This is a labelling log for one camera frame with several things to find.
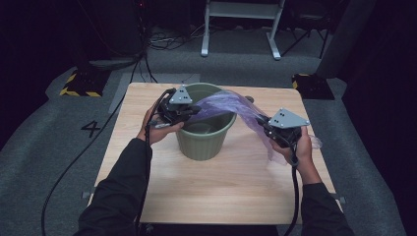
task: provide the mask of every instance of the cable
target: cable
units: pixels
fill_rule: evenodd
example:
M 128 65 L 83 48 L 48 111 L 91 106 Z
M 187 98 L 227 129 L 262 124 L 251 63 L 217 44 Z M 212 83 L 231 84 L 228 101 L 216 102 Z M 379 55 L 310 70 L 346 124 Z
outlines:
M 181 84 L 184 85 L 190 78 L 192 78 L 195 74 L 191 74 L 191 76 L 189 76 L 187 79 L 182 80 Z
M 151 72 L 150 67 L 149 67 L 149 62 L 148 62 L 148 54 L 145 54 L 145 62 L 147 63 L 147 68 L 148 68 L 148 73 L 149 73 L 149 76 L 150 76 L 150 81 L 154 80 L 154 81 L 157 83 L 157 80 L 156 80 L 156 78 L 152 75 L 152 72 Z
M 129 82 L 129 84 L 132 82 L 133 80 L 133 76 L 135 74 L 135 70 L 136 67 L 138 66 L 139 61 L 136 63 L 135 67 L 133 68 L 132 71 L 132 76 L 131 76 L 131 80 Z M 52 189 L 50 190 L 48 196 L 45 199 L 45 202 L 43 204 L 43 208 L 42 208 L 42 213 L 41 213 L 41 217 L 40 217 L 40 227 L 41 227 L 41 231 L 42 231 L 42 236 L 46 236 L 46 231 L 45 231 L 45 213 L 46 213 L 46 208 L 48 206 L 49 200 L 53 194 L 53 192 L 55 191 L 56 187 L 58 186 L 58 184 L 61 182 L 62 178 L 65 176 L 65 174 L 68 172 L 68 170 L 77 162 L 77 160 L 89 149 L 89 147 L 95 142 L 95 140 L 100 136 L 100 134 L 103 132 L 103 130 L 106 128 L 106 126 L 108 125 L 108 123 L 110 122 L 111 118 L 114 116 L 114 114 L 116 113 L 117 109 L 119 108 L 119 106 L 122 104 L 123 100 L 125 99 L 125 95 L 126 93 L 123 95 L 123 97 L 120 99 L 119 103 L 117 104 L 116 108 L 114 108 L 113 112 L 110 114 L 110 116 L 107 118 L 106 122 L 104 123 L 104 125 L 102 126 L 102 128 L 99 130 L 98 134 L 96 136 L 94 136 L 94 138 L 92 138 L 92 140 L 89 142 L 89 144 L 73 159 L 73 161 L 71 161 L 71 163 L 67 166 L 67 168 L 64 170 L 64 172 L 62 172 L 62 174 L 59 176 L 59 178 L 57 179 L 57 181 L 55 182 L 55 184 L 53 185 Z
M 147 81 L 145 80 L 144 75 L 142 75 L 142 68 L 141 68 L 141 65 L 139 65 L 139 73 L 141 74 L 141 78 L 142 78 L 142 80 L 144 81 L 144 83 L 146 83 Z
M 136 62 L 138 62 L 138 61 L 141 60 L 142 53 L 147 48 L 147 45 L 145 43 L 146 42 L 146 38 L 147 38 L 146 37 L 146 30 L 145 30 L 145 26 L 144 26 L 144 23 L 142 21 L 142 18 L 138 17 L 139 18 L 138 25 L 139 25 L 139 28 L 140 28 L 139 31 L 140 31 L 141 43 L 143 45 L 143 48 L 137 54 L 122 53 L 122 52 L 119 52 L 119 51 L 114 50 L 112 47 L 110 47 L 108 45 L 108 43 L 102 38 L 101 34 L 98 32 L 96 26 L 94 25 L 91 17 L 88 14 L 86 8 L 83 6 L 83 4 L 80 2 L 80 0 L 77 0 L 77 2 L 79 4 L 80 8 L 82 9 L 84 15 L 88 19 L 90 25 L 94 29 L 94 31 L 95 31 L 96 35 L 98 36 L 99 40 L 103 43 L 103 45 L 109 51 L 113 52 L 116 55 L 124 56 L 124 57 L 130 57 L 131 58 L 131 60 L 128 61 L 128 62 L 114 63 L 114 64 L 111 64 L 111 65 L 98 65 L 98 64 L 91 63 L 97 70 L 99 70 L 99 71 L 114 71 L 114 70 L 119 70 L 119 69 L 122 69 L 122 68 L 129 67 L 129 66 L 131 66 L 131 65 L 133 65 Z
M 141 221 L 141 215 L 142 215 L 142 210 L 144 209 L 144 204 L 145 204 L 145 198 L 146 198 L 146 196 L 147 196 L 147 192 L 148 192 L 148 184 L 149 184 L 149 176 L 150 176 L 150 149 L 149 149 L 149 147 L 150 147 L 150 133 L 149 133 L 149 130 L 150 130 L 150 122 L 151 122 L 151 120 L 152 120 L 152 117 L 153 117 L 153 115 L 155 114 L 155 112 L 156 112 L 156 109 L 157 109 L 157 107 L 159 106 L 159 103 L 162 101 L 162 99 L 169 93 L 169 92 L 171 92 L 171 89 L 168 89 L 168 90 L 166 90 L 160 97 L 159 97 L 159 99 L 156 101 L 156 103 L 154 104 L 154 107 L 153 107 L 153 110 L 152 110 L 152 112 L 150 113 L 150 117 L 148 118 L 148 120 L 147 120 L 147 123 L 146 123 L 146 125 L 145 125 L 145 142 L 146 142 L 146 160 L 147 160 L 147 173 L 146 173 L 146 176 L 147 176 L 147 185 L 146 185 L 146 187 L 145 187 L 145 191 L 144 191 L 144 194 L 143 194 L 143 197 L 142 197 L 142 202 L 141 202 L 141 206 L 140 206 L 140 208 L 139 208 L 139 211 L 138 211 L 138 214 L 137 214 L 137 216 L 136 216 L 136 219 L 135 219 L 135 225 L 136 225 L 136 234 L 137 235 L 139 235 L 139 231 L 140 231 L 140 227 L 139 227 L 139 225 L 140 225 L 140 221 Z
M 184 36 L 182 35 L 176 35 L 176 36 L 171 36 L 168 37 L 165 35 L 165 32 L 156 32 L 153 34 L 153 36 L 150 37 L 149 40 L 149 48 L 154 49 L 154 50 L 174 50 L 178 47 L 183 46 L 184 44 L 186 44 L 187 42 L 193 41 L 194 39 L 198 38 L 198 37 L 202 37 L 204 34 L 200 34 L 197 36 L 194 36 L 194 34 L 196 32 L 198 32 L 205 24 L 200 25 L 199 27 L 195 28 L 191 33 L 190 33 L 190 38 L 186 39 Z M 161 42 L 166 42 L 166 44 L 164 46 L 160 46 L 160 45 L 155 45 L 156 43 L 161 43 Z M 179 45 L 176 46 L 172 46 L 174 43 L 179 43 Z
M 296 146 L 292 147 L 289 142 L 287 142 L 288 145 L 290 146 L 291 149 L 291 153 L 292 153 L 292 162 L 296 163 L 298 160 L 297 155 L 296 155 Z M 288 236 L 291 231 L 294 229 L 295 224 L 297 222 L 297 218 L 298 218 L 298 209 L 300 207 L 300 193 L 299 193 L 299 189 L 298 189 L 298 180 L 297 180 L 297 166 L 293 165 L 291 168 L 291 175 L 292 175 L 292 183 L 294 185 L 294 214 L 292 216 L 292 220 L 290 225 L 288 226 L 288 229 L 286 230 L 284 236 Z

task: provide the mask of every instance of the metal plate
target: metal plate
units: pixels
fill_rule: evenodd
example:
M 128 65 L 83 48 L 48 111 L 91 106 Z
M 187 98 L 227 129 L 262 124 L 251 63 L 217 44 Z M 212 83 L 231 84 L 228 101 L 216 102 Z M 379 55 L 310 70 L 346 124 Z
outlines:
M 293 128 L 293 127 L 300 127 L 300 126 L 308 126 L 310 125 L 310 121 L 306 120 L 291 111 L 280 108 L 278 112 L 269 120 L 269 124 L 281 128 Z
M 169 103 L 170 104 L 191 104 L 193 103 L 193 99 L 191 99 L 190 95 L 185 89 L 185 86 L 182 85 L 172 95 L 171 99 L 169 100 Z

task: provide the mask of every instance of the purple plastic bag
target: purple plastic bag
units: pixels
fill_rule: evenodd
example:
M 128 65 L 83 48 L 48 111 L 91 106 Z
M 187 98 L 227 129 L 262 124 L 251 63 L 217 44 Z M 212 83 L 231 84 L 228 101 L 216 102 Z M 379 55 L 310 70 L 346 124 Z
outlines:
M 261 118 L 260 114 L 265 115 L 265 112 L 249 101 L 245 96 L 240 95 L 232 90 L 222 90 L 211 96 L 203 98 L 196 102 L 195 105 L 202 107 L 202 110 L 191 117 L 190 122 L 207 119 L 209 117 L 221 115 L 227 112 L 234 112 L 238 114 L 245 124 L 255 131 L 261 138 L 265 147 L 268 150 L 268 159 L 276 161 L 281 164 L 286 164 L 284 156 L 272 149 L 269 142 L 269 137 L 264 133 L 264 127 L 260 126 L 256 120 Z M 312 138 L 313 148 L 321 148 L 322 143 L 314 136 Z

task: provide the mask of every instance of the hand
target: hand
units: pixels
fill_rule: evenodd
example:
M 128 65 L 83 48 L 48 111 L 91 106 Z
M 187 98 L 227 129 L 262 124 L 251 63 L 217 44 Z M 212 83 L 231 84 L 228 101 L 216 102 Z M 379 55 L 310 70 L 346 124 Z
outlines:
M 292 154 L 291 149 L 289 147 L 280 147 L 274 140 L 270 140 L 270 143 L 272 144 L 272 148 L 275 151 L 281 153 L 289 163 Z M 297 170 L 303 179 L 303 184 L 314 184 L 322 182 L 319 172 L 317 171 L 313 162 L 312 151 L 312 141 L 307 132 L 307 127 L 302 126 L 301 138 L 297 142 L 297 150 L 295 151 L 295 154 L 298 157 Z
M 140 140 L 145 141 L 146 140 L 146 125 L 148 122 L 148 119 L 150 117 L 150 114 L 153 111 L 153 108 L 156 106 L 154 104 L 150 109 L 148 109 L 147 114 L 145 115 L 144 121 L 142 122 L 142 128 L 141 131 L 138 133 L 137 138 Z M 158 118 L 158 115 L 153 115 L 152 119 L 156 120 Z M 157 143 L 163 138 L 166 137 L 169 133 L 177 132 L 184 126 L 184 122 L 180 122 L 173 126 L 167 126 L 164 128 L 156 129 L 153 126 L 149 127 L 149 144 L 152 145 L 154 143 Z

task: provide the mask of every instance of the table top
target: table top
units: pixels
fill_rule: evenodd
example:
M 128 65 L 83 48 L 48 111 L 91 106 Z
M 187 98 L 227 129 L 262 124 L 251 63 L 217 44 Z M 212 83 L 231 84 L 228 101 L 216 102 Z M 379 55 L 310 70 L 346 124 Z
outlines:
M 107 177 L 123 148 L 141 129 L 146 111 L 173 84 L 129 85 L 98 176 Z M 309 119 L 301 96 L 292 88 L 222 87 L 249 95 L 267 115 L 280 107 Z M 312 126 L 309 134 L 314 135 Z M 291 166 L 268 160 L 267 148 L 258 135 L 237 116 L 227 132 L 220 153 L 197 161 L 179 149 L 175 134 L 152 145 L 148 194 L 141 222 L 289 224 L 294 211 Z M 331 193 L 334 186 L 319 149 L 314 162 Z M 300 201 L 301 178 L 298 175 Z

